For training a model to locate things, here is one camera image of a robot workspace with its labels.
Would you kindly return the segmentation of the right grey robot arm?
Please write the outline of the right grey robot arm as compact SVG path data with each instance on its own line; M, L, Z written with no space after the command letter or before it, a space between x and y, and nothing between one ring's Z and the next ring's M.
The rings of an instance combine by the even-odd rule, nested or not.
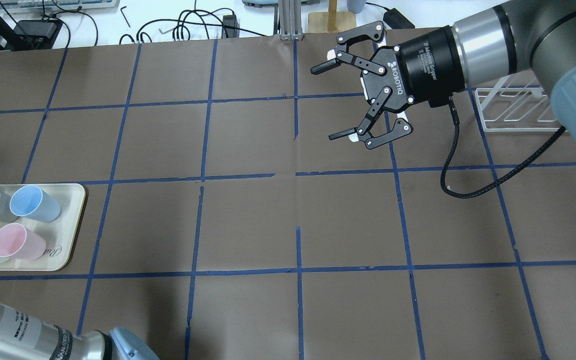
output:
M425 101L445 106L470 85L526 69L576 141L576 0L510 0L393 46L378 20L338 33L336 43L311 73L342 64L358 68L370 107L358 126L330 134L332 141L350 137L372 150L412 132L404 122L372 135L382 112L400 114Z

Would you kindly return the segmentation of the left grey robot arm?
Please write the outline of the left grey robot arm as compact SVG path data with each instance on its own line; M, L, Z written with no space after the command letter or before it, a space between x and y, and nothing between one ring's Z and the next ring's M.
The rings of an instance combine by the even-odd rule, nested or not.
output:
M0 303L0 360L158 360L135 333L70 330Z

